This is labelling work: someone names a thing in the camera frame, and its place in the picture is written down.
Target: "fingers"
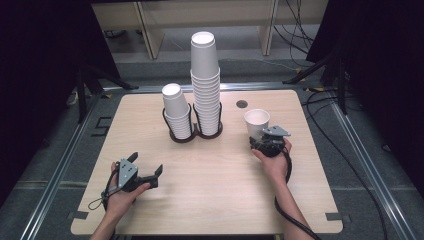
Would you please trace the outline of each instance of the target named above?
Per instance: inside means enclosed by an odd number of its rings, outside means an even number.
[[[138,186],[134,191],[131,192],[134,198],[138,197],[140,194],[144,193],[146,190],[150,188],[150,183],[144,183]]]

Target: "aluminum rail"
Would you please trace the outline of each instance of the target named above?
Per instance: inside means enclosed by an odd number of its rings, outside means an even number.
[[[41,227],[41,224],[44,221],[44,218],[47,215],[47,212],[53,202],[53,199],[57,193],[57,189],[60,186],[60,182],[63,176],[68,169],[69,163],[74,155],[75,149],[78,146],[79,141],[81,140],[81,136],[87,126],[88,120],[90,119],[91,113],[98,100],[100,99],[100,95],[95,95],[93,98],[93,102],[89,105],[89,109],[86,117],[83,119],[81,123],[79,123],[72,135],[70,142],[68,143],[65,152],[62,155],[62,158],[59,161],[59,164],[56,167],[55,172],[53,173],[52,178],[44,189],[44,193],[41,196],[37,206],[35,207],[30,220],[21,236],[21,240],[27,239],[35,239],[38,230]]]
[[[330,97],[336,97],[333,92],[327,93]],[[352,147],[355,150],[355,153],[358,156],[358,159],[361,162],[362,167],[364,168],[371,185],[374,187],[374,190],[378,198],[380,199],[381,204],[386,210],[390,221],[392,222],[396,232],[398,233],[399,238],[405,240],[418,239],[416,234],[412,230],[412,227],[405,218],[405,214],[403,213],[401,207],[390,192],[380,172],[374,165],[373,160],[371,159],[367,150],[362,144],[362,141],[356,133],[355,128],[350,122],[348,116],[342,113],[337,103],[332,103],[331,106],[337,118],[339,119],[339,122],[346,133],[346,136],[352,144]]]

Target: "floor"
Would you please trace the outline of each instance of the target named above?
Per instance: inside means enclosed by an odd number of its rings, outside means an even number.
[[[317,25],[304,26],[305,32],[312,38],[318,28]],[[280,27],[278,29],[290,40],[290,34],[285,33]],[[287,26],[287,29],[292,31],[293,26]],[[322,70],[297,85],[281,84],[281,81],[294,77],[296,70],[305,69],[311,63],[305,61],[304,53],[290,48],[276,31],[273,34],[269,56],[263,56],[260,51],[255,27],[166,29],[161,51],[155,60],[149,59],[142,36],[134,31],[127,31],[120,38],[106,41],[123,79],[140,86],[139,92],[158,92],[163,84],[170,81],[186,84],[184,86],[189,88],[187,72],[190,67],[190,37],[199,30],[210,31],[216,37],[220,66],[225,69],[223,73],[225,77],[222,77],[223,90],[225,88],[243,88],[244,90],[249,90],[249,88],[289,88],[295,90],[300,101],[304,103],[313,94],[305,89],[320,87],[319,77]],[[294,43],[303,50],[308,50],[301,39],[295,38]],[[125,94],[124,91],[109,82],[102,81],[102,84],[112,96],[90,96],[87,93],[87,100],[92,107],[90,107],[89,117],[83,125],[77,123],[77,104],[72,105],[75,96],[70,96],[69,109],[63,113],[58,124],[46,137],[46,147],[40,149],[34,156],[21,180],[0,210],[0,239],[27,239],[29,234],[25,230],[28,223],[33,221],[31,219],[34,216],[33,212],[41,204],[40,200],[44,199],[43,194],[46,187],[51,186],[49,184],[55,180],[58,181],[58,185],[51,192],[51,200],[45,202],[44,214],[38,215],[40,224],[36,225],[38,227],[34,229],[35,234],[31,235],[34,236],[32,239],[88,239],[87,236],[73,235],[70,225],[105,139],[105,136],[96,135],[104,132],[104,129],[96,128],[98,121],[102,119],[102,125],[110,125],[119,105],[119,99]],[[366,191],[368,188],[379,202],[388,239],[406,239],[399,234],[396,227],[397,222],[403,222],[402,219],[393,219],[393,215],[389,213],[390,208],[387,208],[384,201],[379,198],[377,189],[373,187],[372,180],[364,171],[363,163],[358,160],[357,150],[352,147],[346,136],[342,122],[349,121],[384,179],[395,203],[401,209],[407,227],[412,229],[415,239],[424,239],[424,201],[422,197],[417,193],[393,155],[382,148],[384,139],[380,137],[367,113],[361,109],[361,104],[355,99],[354,92],[348,94],[349,97],[346,100],[348,117],[344,120],[337,115],[333,99],[327,100],[331,94],[331,92],[316,94],[314,99],[324,100],[307,105],[310,106],[314,118],[310,117],[306,105],[304,108],[344,222],[344,229],[341,233],[320,236],[322,239],[382,239],[382,225],[377,208]],[[348,160],[344,159],[325,138],[314,120],[339,146]],[[81,134],[75,136],[77,130],[80,130]],[[73,149],[70,149],[70,143],[75,143]],[[358,181],[357,175],[352,172],[347,161],[364,179],[366,188]],[[65,169],[63,173],[58,173],[58,166]]]

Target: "camera stand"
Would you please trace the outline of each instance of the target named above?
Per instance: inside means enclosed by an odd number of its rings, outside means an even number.
[[[92,94],[101,94],[103,92],[103,87],[100,85],[97,79],[93,79],[92,75],[102,77],[122,87],[125,90],[134,90],[138,88],[137,86],[131,86],[128,83],[122,81],[121,79],[117,79],[94,66],[89,66],[87,64],[82,65],[79,68],[77,74],[77,94],[80,113],[78,120],[79,123],[82,122],[82,120],[87,114],[87,102],[85,101],[84,84],[87,86],[87,88]]]
[[[345,64],[351,58],[349,54],[354,54],[354,46],[359,40],[357,33],[361,28],[366,26],[368,19],[366,16],[371,14],[369,7],[370,3],[366,1],[359,1],[352,4],[350,11],[347,13],[345,24],[342,26],[340,36],[338,37],[331,52],[308,68],[305,72],[300,73],[296,77],[283,81],[283,84],[296,84],[300,80],[314,73],[321,67],[325,66],[325,71],[321,76],[321,83],[324,86],[331,85],[337,78],[337,98],[338,105],[343,114],[347,114],[345,106]]]

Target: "table top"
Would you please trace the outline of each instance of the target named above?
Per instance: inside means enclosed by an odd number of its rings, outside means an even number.
[[[185,96],[192,104],[193,94]],[[237,107],[239,100],[248,106]],[[188,143],[176,143],[162,118],[162,94],[124,96],[78,209],[88,216],[74,219],[72,232],[94,232],[104,209],[89,210],[89,203],[104,189],[111,163],[138,152],[134,164],[139,176],[152,175],[160,164],[163,174],[158,188],[137,198],[117,226],[117,234],[281,234],[273,190],[261,162],[250,151],[243,118],[255,108],[270,113],[269,126],[279,125],[291,133],[293,171],[288,185],[312,230],[340,232],[342,222],[326,218],[326,213],[338,210],[296,92],[221,92],[221,103],[219,137],[197,136]]]

